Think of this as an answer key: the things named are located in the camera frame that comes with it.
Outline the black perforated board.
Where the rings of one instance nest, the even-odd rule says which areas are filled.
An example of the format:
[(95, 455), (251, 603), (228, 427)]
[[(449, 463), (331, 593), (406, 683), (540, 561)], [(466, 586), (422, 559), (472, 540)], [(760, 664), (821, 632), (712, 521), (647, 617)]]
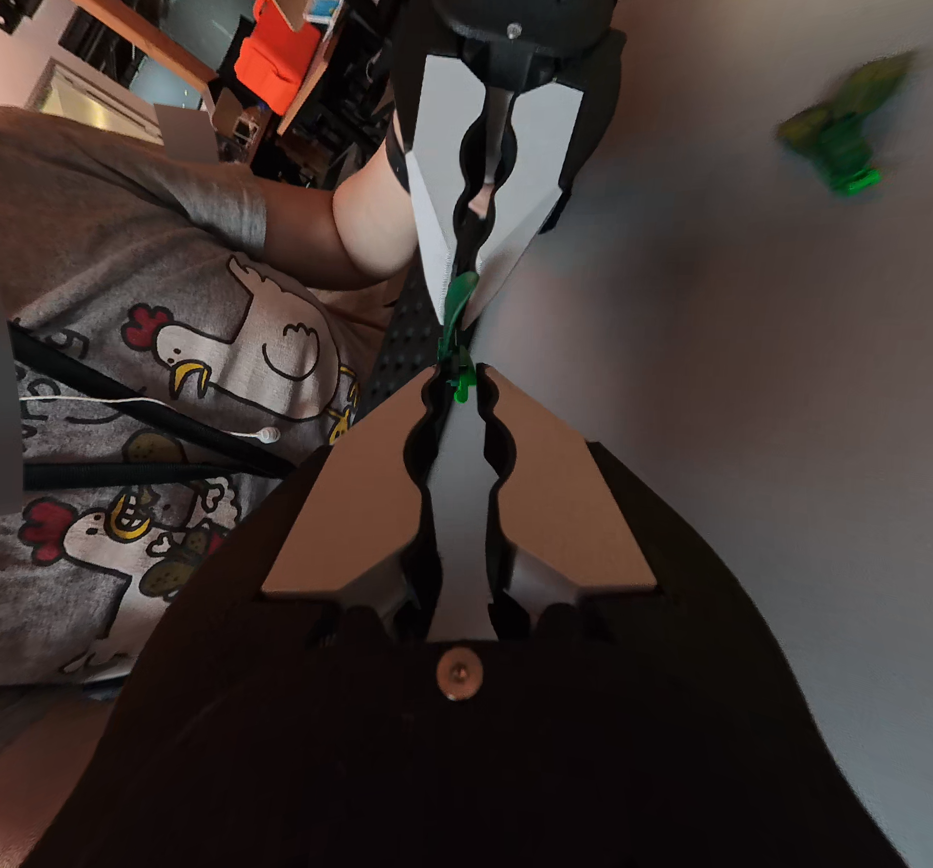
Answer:
[(393, 305), (372, 372), (363, 386), (355, 423), (366, 419), (415, 376), (434, 367), (441, 330), (422, 261), (416, 258)]

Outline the green lego build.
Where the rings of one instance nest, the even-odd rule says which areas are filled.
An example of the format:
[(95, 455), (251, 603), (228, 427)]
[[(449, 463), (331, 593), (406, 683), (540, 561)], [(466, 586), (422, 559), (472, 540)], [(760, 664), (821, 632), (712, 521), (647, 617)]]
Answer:
[(910, 49), (860, 65), (826, 99), (779, 124), (776, 140), (808, 161), (837, 196), (854, 197), (877, 186), (881, 173), (865, 126), (899, 93), (916, 58)]

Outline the green lego plant piece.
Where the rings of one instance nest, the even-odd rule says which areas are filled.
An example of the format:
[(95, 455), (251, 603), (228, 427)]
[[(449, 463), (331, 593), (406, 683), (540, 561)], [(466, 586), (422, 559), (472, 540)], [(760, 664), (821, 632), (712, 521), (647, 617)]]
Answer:
[(461, 405), (468, 401), (471, 390), (477, 384), (465, 315), (479, 279), (477, 273), (467, 271), (451, 281), (446, 293), (444, 318), (437, 345), (439, 372), (453, 389), (453, 399)]

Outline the person in grey chicken shirt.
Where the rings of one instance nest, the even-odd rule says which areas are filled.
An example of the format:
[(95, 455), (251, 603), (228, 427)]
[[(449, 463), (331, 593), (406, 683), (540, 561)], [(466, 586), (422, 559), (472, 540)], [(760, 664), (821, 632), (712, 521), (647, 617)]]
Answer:
[(266, 265), (246, 167), (3, 108), (1, 170), (2, 304), (39, 355), (14, 360), (33, 477), (2, 516), (5, 696), (130, 672), (278, 468), (355, 423), (391, 279)]

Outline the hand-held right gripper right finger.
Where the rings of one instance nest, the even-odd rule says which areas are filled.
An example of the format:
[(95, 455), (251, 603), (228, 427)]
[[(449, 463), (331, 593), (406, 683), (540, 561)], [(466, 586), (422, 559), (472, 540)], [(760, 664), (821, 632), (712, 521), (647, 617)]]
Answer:
[(485, 363), (477, 408), (496, 475), (485, 532), (496, 635), (529, 635), (553, 605), (653, 592), (656, 576), (584, 436)]

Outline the orange plastic case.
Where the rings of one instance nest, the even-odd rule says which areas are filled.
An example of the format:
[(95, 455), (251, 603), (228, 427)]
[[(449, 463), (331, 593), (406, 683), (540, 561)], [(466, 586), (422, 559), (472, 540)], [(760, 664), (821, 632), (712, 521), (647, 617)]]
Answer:
[(320, 29), (305, 22), (294, 32), (274, 0), (256, 0), (255, 24), (234, 64), (237, 80), (276, 116), (295, 101), (322, 40)]

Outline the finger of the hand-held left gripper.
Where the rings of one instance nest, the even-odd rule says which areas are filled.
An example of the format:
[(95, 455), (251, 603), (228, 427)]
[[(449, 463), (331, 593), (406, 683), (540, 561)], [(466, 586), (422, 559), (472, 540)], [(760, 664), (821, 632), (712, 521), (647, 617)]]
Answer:
[(468, 208), (462, 150), (480, 120), (485, 87), (460, 58), (426, 56), (411, 148), (406, 166), (419, 252), (431, 307), (445, 322), (449, 285), (457, 276), (457, 253), (471, 255), (480, 221)]
[(583, 96), (572, 86), (551, 82), (517, 97), (510, 117), (515, 160), (491, 192), (487, 218), (492, 229), (477, 253), (480, 279), (467, 303), (464, 326), (472, 326), (501, 290), (557, 204)]

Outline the person's left forearm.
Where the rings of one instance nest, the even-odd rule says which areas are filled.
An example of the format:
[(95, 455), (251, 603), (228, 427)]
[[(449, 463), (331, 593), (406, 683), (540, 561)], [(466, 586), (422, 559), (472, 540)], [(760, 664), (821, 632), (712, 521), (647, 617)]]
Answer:
[(266, 208), (262, 260), (302, 285), (360, 290), (394, 278), (415, 256), (412, 200), (384, 145), (334, 191), (257, 184)]

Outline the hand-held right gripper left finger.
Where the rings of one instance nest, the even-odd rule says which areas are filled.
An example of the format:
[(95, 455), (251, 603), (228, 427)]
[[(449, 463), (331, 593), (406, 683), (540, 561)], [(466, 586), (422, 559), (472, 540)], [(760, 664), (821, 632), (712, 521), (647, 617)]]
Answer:
[(441, 414), (431, 366), (333, 444), (263, 596), (369, 607), (397, 637), (426, 637), (442, 584), (427, 483)]

